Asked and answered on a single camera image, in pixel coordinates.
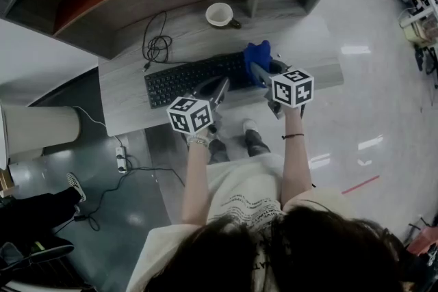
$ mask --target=white cup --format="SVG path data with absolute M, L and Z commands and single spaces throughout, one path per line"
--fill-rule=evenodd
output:
M 233 9 L 226 3 L 214 3 L 209 6 L 205 12 L 205 18 L 208 23 L 214 27 L 225 28 L 230 25 L 236 29 L 240 29 L 242 25 L 233 17 Z

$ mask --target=t-shirt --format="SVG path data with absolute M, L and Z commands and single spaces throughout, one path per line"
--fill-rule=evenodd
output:
M 249 159 L 207 166 L 207 180 L 212 194 L 207 223 L 223 215 L 232 215 L 238 224 L 260 237 L 253 267 L 255 291 L 275 290 L 272 272 L 266 264 L 261 233 L 277 215 L 294 206 L 331 210 L 344 217 L 354 217 L 347 200 L 334 189 L 315 188 L 289 200 L 283 208 L 279 202 L 284 159 L 266 153 Z M 200 226 L 180 224 L 156 228 L 149 232 L 127 291 L 143 291 L 147 282 L 173 257 L 179 244 Z

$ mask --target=mug handle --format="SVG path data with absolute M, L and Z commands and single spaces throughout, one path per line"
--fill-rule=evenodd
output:
M 242 28 L 242 24 L 239 21 L 235 20 L 234 18 L 231 19 L 229 24 L 230 26 L 232 26 L 232 28 L 236 28 L 236 29 Z

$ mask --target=blue cloth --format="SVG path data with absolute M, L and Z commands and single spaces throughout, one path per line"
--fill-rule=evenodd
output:
M 254 45 L 249 43 L 244 50 L 244 61 L 246 66 L 246 72 L 255 85 L 265 88 L 263 84 L 258 82 L 251 72 L 251 62 L 254 62 L 261 66 L 266 72 L 269 72 L 269 65 L 272 61 L 271 57 L 271 45 L 267 40 L 264 40 L 260 45 Z

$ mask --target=bracelet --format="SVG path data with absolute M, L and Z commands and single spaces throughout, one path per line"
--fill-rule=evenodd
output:
M 293 137 L 296 137 L 296 136 L 299 136 L 299 135 L 304 136 L 304 134 L 289 134 L 289 135 L 282 136 L 281 138 L 283 140 L 286 140 L 286 139 L 292 139 Z
M 190 146 L 190 144 L 194 142 L 196 144 L 202 144 L 206 148 L 208 148 L 208 139 L 206 137 L 200 136 L 200 135 L 191 135 L 187 138 L 187 146 Z

